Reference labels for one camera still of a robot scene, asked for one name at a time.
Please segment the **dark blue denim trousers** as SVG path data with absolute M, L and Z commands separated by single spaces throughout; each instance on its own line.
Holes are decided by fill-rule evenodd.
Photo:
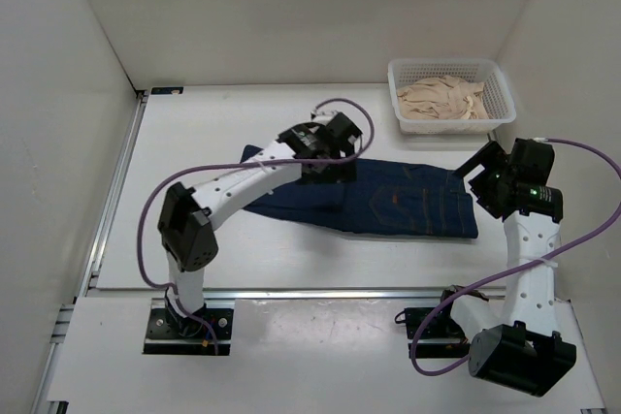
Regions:
M 244 208 L 267 218 L 357 235 L 476 239 L 462 178 L 429 165 L 360 159 L 347 183 L 291 182 Z

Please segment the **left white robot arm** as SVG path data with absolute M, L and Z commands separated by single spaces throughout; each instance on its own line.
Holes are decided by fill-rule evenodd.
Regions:
M 355 153 L 362 130 L 339 111 L 297 124 L 238 168 L 208 182 L 185 187 L 177 182 L 165 195 L 158 231 L 169 263 L 165 292 L 170 325 L 182 336 L 200 332 L 204 323 L 203 269 L 216 257 L 215 232 L 238 210 L 276 188 L 294 181 L 334 183 L 355 178 L 355 163 L 317 164 L 318 159 L 338 161 Z

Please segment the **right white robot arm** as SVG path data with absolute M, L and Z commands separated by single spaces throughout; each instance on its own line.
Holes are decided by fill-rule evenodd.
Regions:
M 496 312 L 478 290 L 452 287 L 452 302 L 436 312 L 439 330 L 463 333 L 471 376 L 541 398 L 576 362 L 576 348 L 561 337 L 554 303 L 557 246 L 564 216 L 562 192 L 547 182 L 555 160 L 551 145 L 518 139 L 505 152 L 487 143 L 455 174 L 480 168 L 469 185 L 477 203 L 502 221 L 507 241 L 507 285 Z

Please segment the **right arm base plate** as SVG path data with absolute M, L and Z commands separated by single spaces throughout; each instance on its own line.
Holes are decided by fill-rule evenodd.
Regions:
M 405 307 L 395 315 L 394 323 L 406 329 L 409 347 L 431 310 L 431 307 Z M 469 349 L 470 344 L 462 329 L 442 312 L 423 331 L 415 355 L 417 359 L 461 359 L 468 355 Z

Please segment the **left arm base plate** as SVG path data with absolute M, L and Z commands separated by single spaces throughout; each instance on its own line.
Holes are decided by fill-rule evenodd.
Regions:
M 149 312 L 143 353 L 170 356 L 219 356 L 230 355 L 234 322 L 231 306 L 207 307 L 202 319 L 214 330 L 212 334 L 198 322 L 184 318 L 179 324 L 164 303 L 152 303 Z

